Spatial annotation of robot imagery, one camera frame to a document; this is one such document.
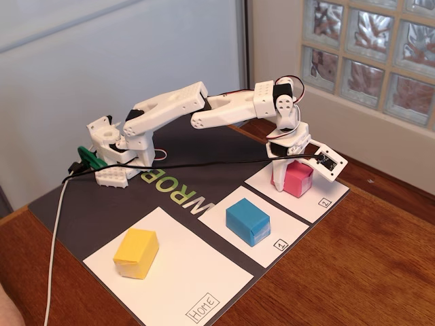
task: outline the pink cube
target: pink cube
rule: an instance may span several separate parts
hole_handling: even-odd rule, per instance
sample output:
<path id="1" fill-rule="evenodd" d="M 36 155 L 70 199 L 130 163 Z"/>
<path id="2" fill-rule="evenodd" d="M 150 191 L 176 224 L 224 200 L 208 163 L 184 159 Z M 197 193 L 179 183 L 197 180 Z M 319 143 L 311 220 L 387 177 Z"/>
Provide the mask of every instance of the pink cube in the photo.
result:
<path id="1" fill-rule="evenodd" d="M 313 184 L 313 169 L 310 166 L 294 161 L 288 164 L 285 172 L 284 191 L 299 198 Z"/>

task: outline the robotic arm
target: robotic arm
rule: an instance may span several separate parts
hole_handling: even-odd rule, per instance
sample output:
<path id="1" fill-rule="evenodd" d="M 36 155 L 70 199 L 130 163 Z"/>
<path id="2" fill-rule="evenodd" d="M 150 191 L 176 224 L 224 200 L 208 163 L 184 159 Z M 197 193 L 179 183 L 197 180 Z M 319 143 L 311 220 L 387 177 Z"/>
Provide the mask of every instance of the robotic arm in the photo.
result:
<path id="1" fill-rule="evenodd" d="M 293 96 L 294 83 L 290 77 L 282 77 L 276 83 L 257 83 L 254 90 L 240 90 L 219 96 L 207 97 L 208 92 L 200 81 L 180 90 L 161 94 L 137 103 L 130 111 L 121 135 L 107 117 L 88 125 L 98 155 L 108 164 L 131 162 L 134 165 L 151 166 L 155 158 L 152 136 L 155 130 L 178 117 L 194 113 L 190 120 L 196 129 L 227 126 L 254 118 L 275 117 L 277 129 L 267 136 L 267 154 L 270 158 L 304 153 L 305 147 L 313 143 L 319 147 L 320 162 L 299 159 L 318 170 L 330 182 L 345 167 L 347 161 L 324 144 L 311 139 L 308 124 L 300 121 L 300 109 Z M 273 161 L 274 183 L 278 191 L 283 190 L 285 170 L 293 160 Z M 126 187 L 127 179 L 139 170 L 119 168 L 116 180 L 113 176 L 96 173 L 97 183 Z"/>

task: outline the blue cube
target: blue cube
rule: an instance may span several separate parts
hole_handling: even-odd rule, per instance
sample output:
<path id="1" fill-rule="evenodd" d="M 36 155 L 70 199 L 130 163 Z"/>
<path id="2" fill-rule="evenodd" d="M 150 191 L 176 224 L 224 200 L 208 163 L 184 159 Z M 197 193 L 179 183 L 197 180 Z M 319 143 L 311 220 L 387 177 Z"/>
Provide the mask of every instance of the blue cube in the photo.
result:
<path id="1" fill-rule="evenodd" d="M 226 209 L 226 227 L 253 247 L 271 233 L 271 218 L 244 198 Z"/>

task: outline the green clip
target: green clip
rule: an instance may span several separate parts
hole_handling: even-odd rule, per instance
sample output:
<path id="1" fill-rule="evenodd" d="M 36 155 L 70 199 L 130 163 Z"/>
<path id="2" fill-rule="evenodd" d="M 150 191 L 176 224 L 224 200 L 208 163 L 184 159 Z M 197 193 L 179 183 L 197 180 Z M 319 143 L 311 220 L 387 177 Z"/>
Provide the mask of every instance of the green clip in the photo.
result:
<path id="1" fill-rule="evenodd" d="M 77 148 L 77 151 L 79 152 L 82 163 L 86 166 L 86 168 L 93 168 L 94 170 L 97 170 L 107 166 L 106 162 L 100 158 L 97 158 L 95 154 L 93 154 L 91 151 L 88 151 L 85 147 L 80 146 Z"/>

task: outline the yellow cube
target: yellow cube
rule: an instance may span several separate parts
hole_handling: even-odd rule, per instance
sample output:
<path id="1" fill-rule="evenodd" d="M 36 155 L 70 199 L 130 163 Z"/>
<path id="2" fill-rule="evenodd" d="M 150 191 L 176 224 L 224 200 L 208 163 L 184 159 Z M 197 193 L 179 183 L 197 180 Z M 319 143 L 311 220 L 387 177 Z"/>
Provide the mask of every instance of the yellow cube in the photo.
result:
<path id="1" fill-rule="evenodd" d="M 155 231 L 128 229 L 114 257 L 116 270 L 125 277 L 144 279 L 157 250 Z"/>

